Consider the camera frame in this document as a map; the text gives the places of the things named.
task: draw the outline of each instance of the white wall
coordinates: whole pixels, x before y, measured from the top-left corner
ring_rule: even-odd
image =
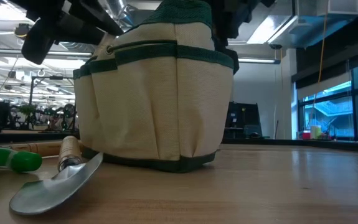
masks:
[[[237,103],[257,103],[261,130],[274,138],[279,120],[277,139],[294,139],[298,128],[297,96],[291,76],[296,73],[296,52],[288,50],[281,65],[240,63],[234,76],[233,100]]]

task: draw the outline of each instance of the red object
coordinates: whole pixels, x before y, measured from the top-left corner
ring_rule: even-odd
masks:
[[[302,139],[303,140],[310,139],[310,133],[303,133],[302,134]]]

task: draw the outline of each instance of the hand trowel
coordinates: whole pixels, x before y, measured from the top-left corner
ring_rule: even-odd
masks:
[[[103,154],[98,153],[81,164],[78,140],[66,137],[59,155],[60,172],[51,179],[24,184],[11,199],[11,210],[20,215],[36,215],[60,205],[86,183],[102,161]]]

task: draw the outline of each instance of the desk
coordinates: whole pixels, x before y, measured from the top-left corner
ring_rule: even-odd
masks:
[[[235,132],[236,131],[241,131],[241,133],[243,134],[243,128],[224,128],[224,131],[232,132],[234,139],[235,139]]]
[[[0,223],[358,223],[358,153],[300,146],[223,145],[188,174],[102,164],[66,203],[43,215],[9,211],[24,182],[55,175],[0,170]]]

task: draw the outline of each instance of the green handle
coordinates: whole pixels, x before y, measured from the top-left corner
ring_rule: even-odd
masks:
[[[37,170],[41,165],[42,157],[39,154],[0,148],[0,167],[16,172],[28,172]]]

